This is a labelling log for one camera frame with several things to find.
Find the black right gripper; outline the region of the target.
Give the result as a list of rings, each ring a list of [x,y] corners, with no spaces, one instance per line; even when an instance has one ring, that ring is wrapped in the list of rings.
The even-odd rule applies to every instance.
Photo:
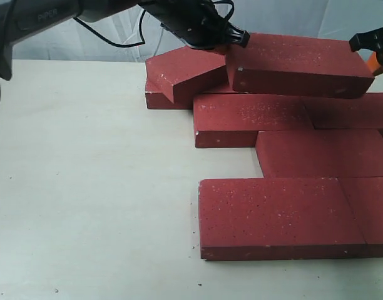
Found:
[[[373,51],[366,65],[373,76],[383,74],[383,27],[355,34],[349,40],[349,46],[352,52],[361,49]]]

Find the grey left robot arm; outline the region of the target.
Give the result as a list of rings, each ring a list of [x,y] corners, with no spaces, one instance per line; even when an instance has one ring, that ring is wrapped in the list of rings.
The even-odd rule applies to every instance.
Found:
[[[218,51],[231,44],[244,48],[250,39],[230,22],[234,10],[221,16],[215,1],[0,1],[0,79],[12,78],[13,46],[18,42],[69,19],[105,41],[89,24],[134,6],[192,49]]]

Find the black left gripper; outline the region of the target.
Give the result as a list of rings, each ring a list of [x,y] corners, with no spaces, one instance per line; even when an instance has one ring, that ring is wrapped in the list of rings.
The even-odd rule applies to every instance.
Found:
[[[250,39],[248,31],[230,22],[233,1],[142,1],[139,6],[192,49],[226,55],[232,44],[245,48]]]

